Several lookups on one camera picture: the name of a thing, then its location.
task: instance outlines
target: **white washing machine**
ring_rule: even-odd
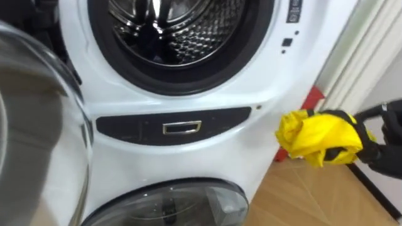
[[[94,125],[82,225],[241,225],[280,115],[301,106],[357,2],[59,0],[50,39]]]

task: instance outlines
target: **wooden floor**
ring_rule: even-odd
[[[398,225],[346,166],[273,163],[245,226]]]

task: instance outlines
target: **black panel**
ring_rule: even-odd
[[[299,23],[303,0],[290,0],[287,23]]]
[[[109,116],[96,120],[99,132],[135,144],[168,146],[187,144],[207,139],[232,129],[250,115],[250,107],[235,109],[202,110],[169,114],[147,114],[138,116]],[[198,132],[191,134],[163,133],[163,125],[176,122],[201,121]],[[194,129],[183,126],[183,130]]]

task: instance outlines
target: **button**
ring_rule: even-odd
[[[282,41],[282,46],[291,46],[293,42],[293,38],[284,38]]]

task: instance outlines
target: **glass door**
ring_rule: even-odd
[[[237,185],[190,178],[117,197],[96,210],[82,226],[240,226],[248,207]]]

